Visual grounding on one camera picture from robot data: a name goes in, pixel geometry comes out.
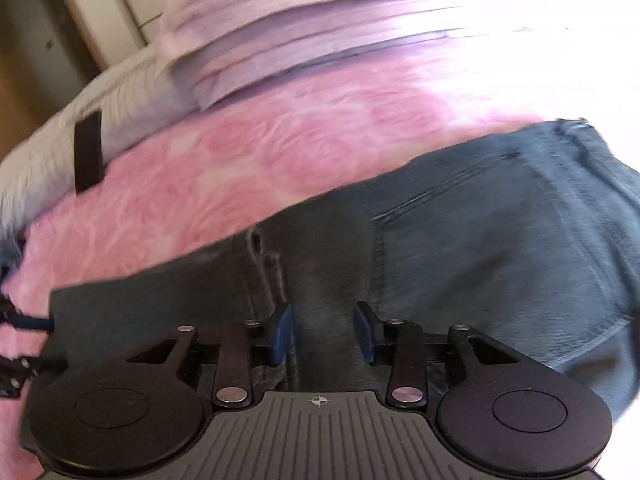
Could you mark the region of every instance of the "jeans back pocket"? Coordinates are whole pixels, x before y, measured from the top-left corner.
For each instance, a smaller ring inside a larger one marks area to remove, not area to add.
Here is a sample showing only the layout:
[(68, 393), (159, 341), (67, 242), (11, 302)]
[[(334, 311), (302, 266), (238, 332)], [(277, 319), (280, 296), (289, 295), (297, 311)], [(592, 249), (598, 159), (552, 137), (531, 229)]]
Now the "jeans back pocket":
[(494, 155), (373, 219), (368, 299), (429, 332), (468, 324), (571, 358), (627, 323), (573, 205), (519, 152)]

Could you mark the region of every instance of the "metal pin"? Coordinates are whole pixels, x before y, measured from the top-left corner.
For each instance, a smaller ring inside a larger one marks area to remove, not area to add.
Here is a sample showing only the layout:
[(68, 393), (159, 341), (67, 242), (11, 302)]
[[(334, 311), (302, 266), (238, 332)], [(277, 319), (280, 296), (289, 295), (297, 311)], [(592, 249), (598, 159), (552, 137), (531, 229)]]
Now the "metal pin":
[(411, 386), (402, 386), (401, 388), (396, 388), (391, 393), (391, 396), (397, 400), (398, 402), (418, 402), (422, 400), (422, 392), (418, 388), (413, 388)]
[(235, 404), (236, 402), (242, 402), (249, 394), (244, 388), (238, 388), (237, 386), (229, 386), (222, 388), (216, 393), (218, 400), (226, 402), (227, 404)]

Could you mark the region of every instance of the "wall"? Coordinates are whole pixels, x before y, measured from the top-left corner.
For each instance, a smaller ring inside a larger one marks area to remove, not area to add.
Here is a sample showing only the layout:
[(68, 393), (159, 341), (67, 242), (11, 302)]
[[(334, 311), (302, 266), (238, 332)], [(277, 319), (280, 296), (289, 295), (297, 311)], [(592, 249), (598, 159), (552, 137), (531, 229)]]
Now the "wall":
[(68, 58), (42, 0), (0, 0), (0, 56), (38, 124), (88, 82)]
[(125, 0), (65, 0), (98, 66), (105, 69), (145, 46)]

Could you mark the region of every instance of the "bed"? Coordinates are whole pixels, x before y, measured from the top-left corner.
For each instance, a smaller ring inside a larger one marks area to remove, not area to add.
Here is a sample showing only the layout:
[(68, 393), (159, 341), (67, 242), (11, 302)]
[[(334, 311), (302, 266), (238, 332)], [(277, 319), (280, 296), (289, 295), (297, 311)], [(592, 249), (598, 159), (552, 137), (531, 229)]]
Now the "bed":
[[(552, 26), (441, 31), (323, 57), (205, 107), (167, 92), (173, 108), (155, 104), (138, 130), (148, 138), (106, 143), (110, 164), (100, 186), (76, 196), (62, 179), (47, 190), (55, 198), (40, 204), (44, 212), (22, 212), (26, 250), (2, 291), (42, 315), (54, 288), (132, 274), (422, 153), (542, 120), (585, 116), (623, 162), (640, 169), (633, 128), (640, 38), (623, 10), (640, 0), (545, 3), (562, 10)], [(135, 62), (154, 56), (151, 47)], [(118, 89), (121, 80), (110, 84)], [(0, 328), (0, 354), (8, 357), (37, 352), (42, 341)], [(41, 471), (17, 443), (20, 407), (0, 401), (2, 480)], [(632, 452), (638, 418), (636, 402), (598, 466), (605, 478), (629, 478), (640, 465)]]

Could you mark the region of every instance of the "denim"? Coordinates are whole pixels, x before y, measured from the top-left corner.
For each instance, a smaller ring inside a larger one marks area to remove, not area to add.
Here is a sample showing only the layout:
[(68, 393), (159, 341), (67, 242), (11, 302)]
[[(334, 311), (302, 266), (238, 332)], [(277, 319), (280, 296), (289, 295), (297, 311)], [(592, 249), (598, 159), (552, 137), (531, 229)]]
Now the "denim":
[(618, 417), (638, 387), (639, 270), (640, 176), (586, 121), (552, 121), (423, 155), (129, 278), (54, 291), (43, 354), (92, 365), (178, 325), (265, 318), (286, 299), (287, 373), (258, 382), (384, 391), (388, 370), (364, 364), (351, 325), (367, 300), (427, 332), (472, 325)]

